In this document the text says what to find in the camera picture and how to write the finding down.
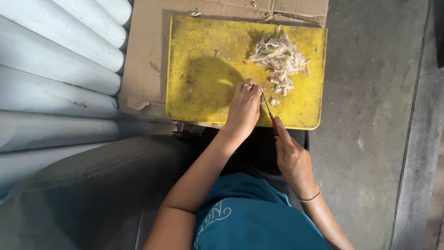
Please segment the black pants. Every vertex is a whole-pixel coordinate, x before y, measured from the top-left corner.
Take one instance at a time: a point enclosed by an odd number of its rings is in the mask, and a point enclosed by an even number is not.
[[[194,151],[196,159],[214,139],[218,129],[205,128]],[[289,129],[288,133],[299,145],[309,150],[307,130]],[[272,187],[286,194],[291,206],[302,210],[295,193],[290,189],[276,164],[276,144],[271,128],[255,127],[227,162],[221,175],[244,172],[266,180]]]

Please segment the white corrugated panel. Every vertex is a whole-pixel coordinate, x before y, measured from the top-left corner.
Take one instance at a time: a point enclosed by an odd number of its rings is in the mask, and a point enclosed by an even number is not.
[[[127,50],[128,32],[94,0],[53,0],[82,23],[122,51]]]
[[[171,134],[174,124],[0,111],[0,152]]]
[[[32,149],[13,153],[0,153],[0,197],[9,193],[14,185],[38,170],[68,156],[94,149],[104,143],[67,147]]]
[[[0,66],[0,110],[115,118],[113,97]]]
[[[115,95],[122,77],[0,17],[0,65]]]
[[[113,72],[123,72],[125,54],[52,0],[4,0],[0,16]]]
[[[127,0],[96,0],[117,22],[130,30],[132,7]]]

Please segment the left hand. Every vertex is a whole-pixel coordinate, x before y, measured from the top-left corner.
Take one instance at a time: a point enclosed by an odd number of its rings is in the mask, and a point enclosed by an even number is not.
[[[221,131],[228,133],[242,143],[253,131],[259,119],[261,88],[248,78],[236,86],[236,93],[230,104],[226,124]]]

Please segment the bracelet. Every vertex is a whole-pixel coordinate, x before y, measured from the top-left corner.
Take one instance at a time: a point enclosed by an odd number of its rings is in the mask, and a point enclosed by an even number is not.
[[[300,202],[312,202],[312,201],[316,200],[319,196],[321,196],[321,192],[322,192],[322,189],[319,189],[319,193],[318,193],[317,195],[315,195],[313,198],[308,199],[308,200],[300,200],[300,199],[298,198],[297,200],[300,201]]]

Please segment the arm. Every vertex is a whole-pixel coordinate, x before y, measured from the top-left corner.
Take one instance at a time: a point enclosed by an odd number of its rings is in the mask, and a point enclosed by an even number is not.
[[[290,137],[279,117],[275,117],[275,121],[279,135],[276,137],[277,165],[298,199],[308,201],[301,202],[305,214],[334,249],[354,249],[322,195],[315,198],[320,189],[313,177],[308,151]]]
[[[190,249],[195,213],[238,146],[259,119],[261,90],[252,79],[238,83],[226,124],[177,181],[160,205],[144,250]]]

